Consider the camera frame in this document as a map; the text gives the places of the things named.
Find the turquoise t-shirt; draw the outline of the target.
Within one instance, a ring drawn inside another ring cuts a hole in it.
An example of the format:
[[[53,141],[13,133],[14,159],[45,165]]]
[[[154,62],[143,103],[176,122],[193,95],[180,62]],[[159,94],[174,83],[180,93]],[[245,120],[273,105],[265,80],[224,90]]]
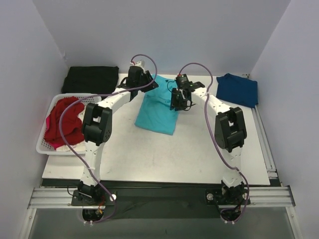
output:
[[[170,109],[171,91],[176,87],[172,79],[157,75],[158,87],[145,93],[135,126],[149,131],[173,135],[178,112]]]

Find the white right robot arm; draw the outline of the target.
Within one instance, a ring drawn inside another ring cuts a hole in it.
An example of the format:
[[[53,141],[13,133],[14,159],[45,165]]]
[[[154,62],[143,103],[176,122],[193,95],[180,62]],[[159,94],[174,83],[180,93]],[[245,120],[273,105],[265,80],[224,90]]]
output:
[[[175,81],[177,87],[171,91],[170,109],[186,111],[194,104],[202,107],[209,134],[226,167],[222,176],[226,188],[221,190],[221,199],[233,203],[239,197],[236,187],[243,182],[241,152],[247,138],[243,111],[221,102],[208,92],[204,84],[190,81],[186,74],[177,75]]]

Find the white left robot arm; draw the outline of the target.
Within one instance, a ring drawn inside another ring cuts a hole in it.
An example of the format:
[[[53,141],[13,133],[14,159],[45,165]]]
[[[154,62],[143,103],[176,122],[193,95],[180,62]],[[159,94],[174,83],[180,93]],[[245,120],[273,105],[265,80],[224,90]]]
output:
[[[145,93],[157,87],[150,72],[145,70],[145,62],[140,60],[131,64],[128,76],[116,88],[115,95],[87,105],[82,123],[85,166],[78,193],[89,205],[97,204],[104,195],[104,190],[99,185],[100,166],[103,148],[112,134],[113,113],[132,101],[139,91]]]

